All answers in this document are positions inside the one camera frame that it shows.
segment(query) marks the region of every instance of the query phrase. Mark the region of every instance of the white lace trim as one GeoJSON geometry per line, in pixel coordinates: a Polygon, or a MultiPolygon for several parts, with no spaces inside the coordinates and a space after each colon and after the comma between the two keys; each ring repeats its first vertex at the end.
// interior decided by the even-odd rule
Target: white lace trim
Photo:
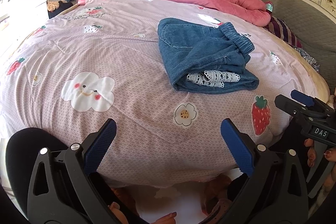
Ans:
{"type": "Polygon", "coordinates": [[[238,82],[240,76],[236,73],[219,71],[219,70],[205,70],[204,72],[187,74],[187,81],[196,85],[215,86],[223,88],[225,82],[238,82]]]}

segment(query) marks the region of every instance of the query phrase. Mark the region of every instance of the blue gripper pad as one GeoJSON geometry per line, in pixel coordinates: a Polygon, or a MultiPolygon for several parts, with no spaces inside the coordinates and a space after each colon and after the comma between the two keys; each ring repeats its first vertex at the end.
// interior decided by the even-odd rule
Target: blue gripper pad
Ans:
{"type": "Polygon", "coordinates": [[[230,119],[223,120],[220,132],[240,171],[251,177],[254,171],[253,154],[241,137],[247,137],[250,140],[251,138],[240,133],[230,119]]]}
{"type": "Polygon", "coordinates": [[[300,102],[301,104],[304,104],[305,106],[313,106],[315,104],[312,97],[305,95],[304,93],[297,90],[292,90],[291,97],[292,99],[300,102]]]}
{"type": "Polygon", "coordinates": [[[117,134],[117,124],[114,120],[109,122],[100,129],[98,136],[84,155],[84,172],[89,174],[96,172],[108,148],[117,134]]]}

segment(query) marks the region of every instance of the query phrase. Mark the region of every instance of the bed sheet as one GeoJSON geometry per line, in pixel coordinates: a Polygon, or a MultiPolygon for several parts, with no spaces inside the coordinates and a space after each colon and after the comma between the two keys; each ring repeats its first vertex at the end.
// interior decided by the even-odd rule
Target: bed sheet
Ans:
{"type": "Polygon", "coordinates": [[[6,63],[0,74],[1,137],[38,127],[71,145],[113,118],[117,136],[98,169],[111,186],[210,180],[236,166],[221,138],[223,119],[268,145],[290,119],[275,107],[275,96],[289,96],[293,89],[315,96],[307,71],[274,39],[263,28],[199,5],[87,0],[49,20],[6,63]],[[206,95],[170,86],[158,23],[174,17],[216,27],[202,15],[230,21],[254,43],[247,69],[260,80],[256,90],[206,95]],[[263,114],[270,124],[262,128],[261,113],[252,116],[256,98],[267,100],[269,108],[263,114]],[[178,110],[196,115],[181,124],[178,110]]]}

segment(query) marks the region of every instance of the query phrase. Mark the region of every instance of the silver screw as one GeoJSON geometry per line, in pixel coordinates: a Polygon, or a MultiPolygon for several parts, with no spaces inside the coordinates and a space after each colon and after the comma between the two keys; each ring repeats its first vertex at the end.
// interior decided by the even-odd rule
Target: silver screw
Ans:
{"type": "Polygon", "coordinates": [[[258,150],[261,151],[261,152],[263,152],[263,151],[266,150],[266,146],[264,146],[263,144],[259,144],[259,145],[257,146],[257,148],[258,148],[258,150]]]}
{"type": "Polygon", "coordinates": [[[71,150],[78,150],[80,148],[80,144],[79,143],[74,143],[73,145],[71,145],[71,150]]]}
{"type": "Polygon", "coordinates": [[[290,150],[289,150],[289,154],[292,155],[292,156],[295,156],[295,155],[296,155],[296,152],[295,152],[295,150],[290,149],[290,150]]]}
{"type": "Polygon", "coordinates": [[[48,148],[46,148],[46,147],[43,147],[41,150],[40,150],[40,154],[41,155],[44,155],[45,153],[47,153],[48,152],[48,148]]]}

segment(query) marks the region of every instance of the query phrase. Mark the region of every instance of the striped pillow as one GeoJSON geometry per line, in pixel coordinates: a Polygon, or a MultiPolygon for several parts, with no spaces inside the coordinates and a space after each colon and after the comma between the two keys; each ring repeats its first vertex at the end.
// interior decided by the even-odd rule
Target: striped pillow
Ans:
{"type": "Polygon", "coordinates": [[[266,30],[279,37],[289,45],[302,48],[300,40],[291,32],[286,22],[271,16],[270,23],[265,27],[266,30]]]}

